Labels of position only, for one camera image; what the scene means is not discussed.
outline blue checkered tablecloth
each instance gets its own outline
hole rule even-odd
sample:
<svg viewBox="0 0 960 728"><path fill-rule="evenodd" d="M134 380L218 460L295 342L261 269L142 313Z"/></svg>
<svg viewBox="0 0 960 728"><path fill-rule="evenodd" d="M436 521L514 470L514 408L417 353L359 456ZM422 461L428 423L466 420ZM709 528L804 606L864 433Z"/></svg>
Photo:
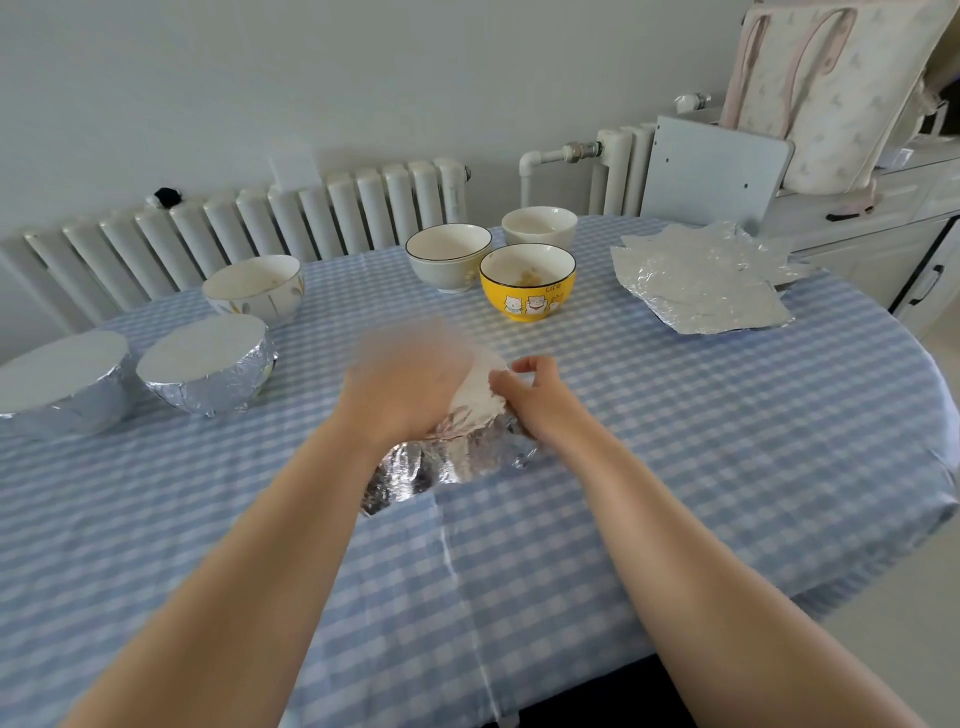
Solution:
<svg viewBox="0 0 960 728"><path fill-rule="evenodd" d="M584 218L561 311L518 324L397 249L315 263L251 409L142 401L94 439L0 452L0 722L48 726L331 409L363 328L442 314L508 359L545 352L589 409L747 563L821 617L956 508L958 419L933 361L829 274L788 327L681 336L608 248L662 227ZM111 321L143 352L199 291ZM304 726L470 726L652 652L574 478L552 456L358 521L290 708Z"/></svg>

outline pink bag handle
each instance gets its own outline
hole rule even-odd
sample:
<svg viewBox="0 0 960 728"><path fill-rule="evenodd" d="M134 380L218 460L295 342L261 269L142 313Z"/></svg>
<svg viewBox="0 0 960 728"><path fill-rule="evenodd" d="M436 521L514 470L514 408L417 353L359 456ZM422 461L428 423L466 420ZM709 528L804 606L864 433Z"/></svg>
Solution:
<svg viewBox="0 0 960 728"><path fill-rule="evenodd" d="M850 37L850 33L853 30L853 23L856 22L856 10L854 8L837 8L836 10L826 13L819 20L814 18L810 24L810 29L806 32L806 36L804 36L804 39L797 46L793 60L787 67L786 82L783 86L783 127L780 129L781 139L785 139L793 129L793 92L797 87L797 73L800 71L800 64L804 59L806 49L810 46L810 43L813 42L813 37L820 32L820 29L824 27L824 24L828 20L838 13L846 14L848 12L852 13L851 23L848 26L840 28L840 32L831 44L827 53L827 59L824 61L824 66L821 69L821 74L829 73L836 65L837 58L840 56L840 52L843 50L844 45L846 45L847 38Z"/></svg>
<svg viewBox="0 0 960 728"><path fill-rule="evenodd" d="M847 38L850 36L850 33L853 29L853 23L856 21L856 9L837 8L827 12L825 15L823 15L823 17L814 18L813 22L810 24L810 28L807 30L806 35L804 36L804 39L797 46L797 50L794 53L793 59L791 59L789 66L787 66L786 81L784 83L782 93L784 114L783 126L780 129L781 139L785 139L787 135L790 134L791 128L793 127L793 92L797 85L797 73L800 70L800 64L804 59L807 48L813 41L813 38L817 35L820 29L824 27L824 24L827 23L828 20L838 13L848 12L852 13L853 20L848 26L844 26L840 29L840 33L833 40L833 43L828 50L827 60L825 61L821 70L822 74L829 73L836 65L836 60L843 50L844 45L846 45ZM744 93L746 91L747 84L750 81L750 75L754 70L754 65L756 64L760 43L763 41L763 36L766 34L769 24L770 13L759 13L754 17L754 22L751 24L750 30L740 34L740 43L737 46L736 60L733 62L733 78L731 78L730 88L727 92L727 103L724 104L723 112L719 122L720 126L724 127L725 129L736 129L739 126L740 112L743 110Z"/></svg>
<svg viewBox="0 0 960 728"><path fill-rule="evenodd" d="M720 115L719 125L724 129L736 129L740 122L740 112L743 110L743 93L754 70L756 53L760 49L760 42L770 24L768 13L759 13L754 17L750 30L740 34L740 42L736 47L736 60L733 62L733 76L730 79L730 88L727 90L727 102Z"/></svg>

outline person's left hand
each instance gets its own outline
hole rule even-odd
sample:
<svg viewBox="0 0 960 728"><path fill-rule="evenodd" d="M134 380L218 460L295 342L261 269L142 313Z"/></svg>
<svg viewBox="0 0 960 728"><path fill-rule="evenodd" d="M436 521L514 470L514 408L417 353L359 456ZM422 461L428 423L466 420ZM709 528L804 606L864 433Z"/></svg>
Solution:
<svg viewBox="0 0 960 728"><path fill-rule="evenodd" d="M472 359L436 321L367 334L334 415L384 450L422 439L446 417Z"/></svg>

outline yellow bowl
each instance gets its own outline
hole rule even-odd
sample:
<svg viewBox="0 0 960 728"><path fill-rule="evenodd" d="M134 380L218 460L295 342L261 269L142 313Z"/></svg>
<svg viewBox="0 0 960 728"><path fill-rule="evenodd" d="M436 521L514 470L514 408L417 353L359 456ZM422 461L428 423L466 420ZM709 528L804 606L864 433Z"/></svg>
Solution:
<svg viewBox="0 0 960 728"><path fill-rule="evenodd" d="M480 261L487 300L514 321L549 316L566 301L576 278L576 258L563 248L542 243L497 248Z"/></svg>

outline cabinet handle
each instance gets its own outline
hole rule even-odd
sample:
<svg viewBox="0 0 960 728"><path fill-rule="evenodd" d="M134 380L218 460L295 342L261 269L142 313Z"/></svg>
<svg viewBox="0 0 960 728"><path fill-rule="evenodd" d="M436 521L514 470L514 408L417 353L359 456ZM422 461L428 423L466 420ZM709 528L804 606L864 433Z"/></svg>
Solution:
<svg viewBox="0 0 960 728"><path fill-rule="evenodd" d="M869 214L870 214L871 212L873 212L873 211L874 211L874 206L871 205L871 206L869 206L869 207L867 207L867 208L865 208L865 209L863 210L863 214L869 215ZM851 213L851 214L849 214L849 215L837 215L837 214L834 214L834 213L831 212L831 213L827 216L827 222L830 222L830 223L839 223L839 222L842 222L842 221L844 221L844 220L852 220L854 217L859 217L860 214L861 214L861 213L859 213L859 212L854 212L854 213Z"/></svg>
<svg viewBox="0 0 960 728"><path fill-rule="evenodd" d="M937 283L940 282L940 278L943 277L944 266L935 265L931 270L936 274L936 276L934 276L933 281L927 286L922 296L920 296L918 299L910 299L910 305L917 305L917 303L922 303L926 299L926 297L930 295L933 289L937 287Z"/></svg>

